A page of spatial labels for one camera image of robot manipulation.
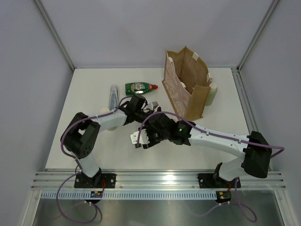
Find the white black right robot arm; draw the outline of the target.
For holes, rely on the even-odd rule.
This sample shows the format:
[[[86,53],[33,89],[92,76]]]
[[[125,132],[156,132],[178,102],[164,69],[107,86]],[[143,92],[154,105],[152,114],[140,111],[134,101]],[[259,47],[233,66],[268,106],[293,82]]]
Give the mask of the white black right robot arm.
[[[266,178],[268,175],[272,149],[259,132],[253,131],[245,136],[221,133],[184,118],[174,121],[168,112],[149,115],[141,123],[138,137],[142,131],[147,137],[144,148],[168,140],[176,145],[204,146],[235,156],[229,162],[218,163],[213,173],[199,173],[200,188],[229,188],[241,176]]]

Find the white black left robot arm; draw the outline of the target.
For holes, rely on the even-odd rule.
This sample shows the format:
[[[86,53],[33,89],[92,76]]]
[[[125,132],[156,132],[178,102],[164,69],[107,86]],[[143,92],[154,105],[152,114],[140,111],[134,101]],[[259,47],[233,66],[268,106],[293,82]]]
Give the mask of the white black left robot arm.
[[[134,121],[142,123],[157,108],[156,101],[148,103],[142,95],[135,94],[122,98],[117,107],[107,113],[75,114],[60,138],[62,152],[79,167],[75,172],[75,188],[114,188],[116,175],[102,173],[92,154],[98,134]]]

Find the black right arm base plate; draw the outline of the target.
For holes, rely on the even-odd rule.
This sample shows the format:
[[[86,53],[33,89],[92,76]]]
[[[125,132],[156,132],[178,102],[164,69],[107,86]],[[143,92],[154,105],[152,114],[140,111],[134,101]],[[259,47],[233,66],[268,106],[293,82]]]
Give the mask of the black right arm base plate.
[[[236,180],[226,181],[214,173],[199,173],[198,183],[199,188],[231,188],[235,187]]]

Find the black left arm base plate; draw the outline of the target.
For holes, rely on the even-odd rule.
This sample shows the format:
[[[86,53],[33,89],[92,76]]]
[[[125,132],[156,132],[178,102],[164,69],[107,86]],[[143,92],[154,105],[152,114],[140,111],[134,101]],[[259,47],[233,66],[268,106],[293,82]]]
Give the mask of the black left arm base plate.
[[[74,187],[75,188],[115,188],[116,174],[102,173],[89,178],[84,173],[76,176]]]

